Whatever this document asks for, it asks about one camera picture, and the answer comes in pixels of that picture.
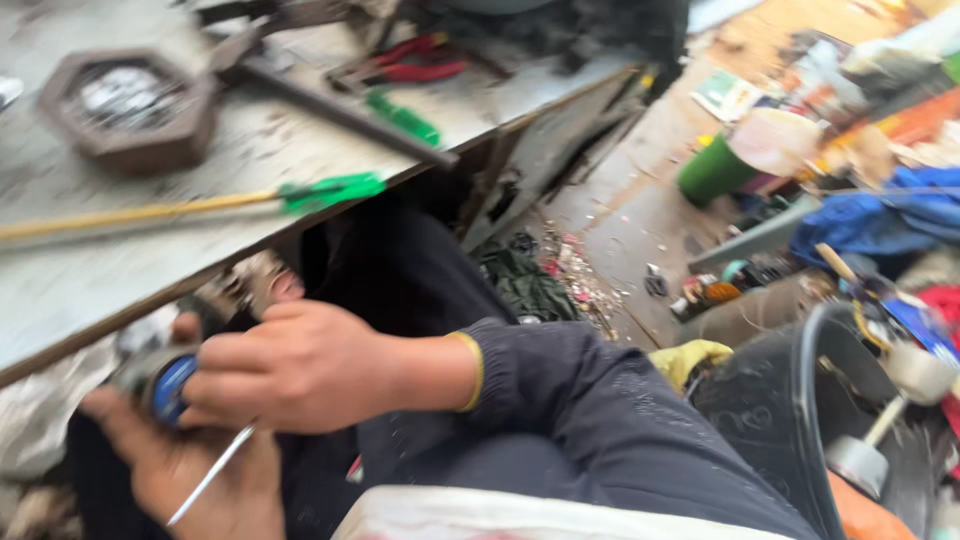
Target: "dirty table surface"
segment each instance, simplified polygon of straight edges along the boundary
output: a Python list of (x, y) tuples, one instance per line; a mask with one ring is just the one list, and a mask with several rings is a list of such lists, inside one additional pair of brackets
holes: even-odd
[[(60, 59), (85, 49), (151, 46), (183, 68), (200, 71), (213, 43), (197, 31), (190, 13), (157, 0), (4, 3), (0, 39), (0, 74), (25, 85), (23, 96), (0, 112), (3, 224), (368, 170), (396, 183), (423, 168), (265, 91), (241, 87), (224, 95), (216, 134), (200, 166), (147, 180), (115, 177), (73, 152), (36, 114), (36, 98)], [(271, 39), (298, 59), (288, 76), (323, 91), (323, 72), (360, 53), (339, 24)], [(442, 146), (456, 149), (585, 91), (630, 63), (611, 54), (573, 76), (561, 76), (554, 71), (555, 59), (497, 58), (516, 71), (505, 84), (494, 86), (492, 75), (470, 68), (440, 83), (397, 88), (391, 97), (437, 125)], [(318, 219), (281, 216), (266, 205), (0, 246), (0, 384), (117, 330), (195, 288), (225, 262)]]

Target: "dirty floor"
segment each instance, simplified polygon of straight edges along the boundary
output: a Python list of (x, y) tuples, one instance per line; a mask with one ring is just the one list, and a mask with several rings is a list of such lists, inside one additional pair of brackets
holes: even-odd
[(666, 95), (651, 107), (587, 180), (569, 185), (551, 203), (541, 201), (506, 228), (501, 238), (526, 230), (542, 232), (552, 220), (583, 242), (581, 251), (610, 291), (628, 291), (611, 323), (624, 345), (656, 350), (674, 345), (679, 323), (670, 298), (643, 288), (647, 263), (660, 267), (672, 298), (689, 275), (686, 261), (716, 246), (737, 216), (729, 197), (696, 209), (680, 194), (676, 176), (693, 155), (698, 135), (714, 135), (721, 123), (689, 98), (689, 92), (722, 67), (763, 87), (776, 78), (781, 47), (790, 34), (813, 28), (850, 44), (897, 34), (895, 21), (870, 17), (836, 0), (767, 0), (720, 30), (689, 43), (695, 60)]

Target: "hand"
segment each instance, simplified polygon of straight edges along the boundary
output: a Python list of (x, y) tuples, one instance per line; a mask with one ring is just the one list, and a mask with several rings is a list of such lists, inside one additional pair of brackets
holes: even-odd
[[(193, 492), (234, 433), (197, 430), (175, 436), (133, 408), (129, 396), (102, 386), (81, 403), (131, 467), (140, 506), (166, 524)], [(172, 527), (180, 540), (281, 540), (279, 451), (258, 430)]]
[(183, 389), (182, 426), (333, 431), (385, 412), (456, 409), (477, 384), (477, 359), (456, 337), (378, 333), (355, 315), (312, 301), (268, 308), (263, 324), (220, 334), (198, 352)]

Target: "blue tarp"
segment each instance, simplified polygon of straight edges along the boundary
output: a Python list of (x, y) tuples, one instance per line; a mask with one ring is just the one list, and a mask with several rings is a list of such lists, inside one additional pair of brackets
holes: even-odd
[(790, 252), (813, 266), (828, 268), (814, 246), (827, 243), (837, 253), (889, 256), (960, 244), (960, 168), (910, 170), (900, 167), (886, 189), (952, 187), (956, 193), (876, 195), (869, 192), (827, 197), (804, 218), (790, 241)]

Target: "brown hexagonal container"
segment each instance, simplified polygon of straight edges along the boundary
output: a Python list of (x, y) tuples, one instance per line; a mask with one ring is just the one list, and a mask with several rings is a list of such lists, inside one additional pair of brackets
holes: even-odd
[(88, 51), (60, 62), (37, 109), (104, 167), (150, 176), (204, 159), (215, 88), (209, 75), (191, 76), (153, 49)]

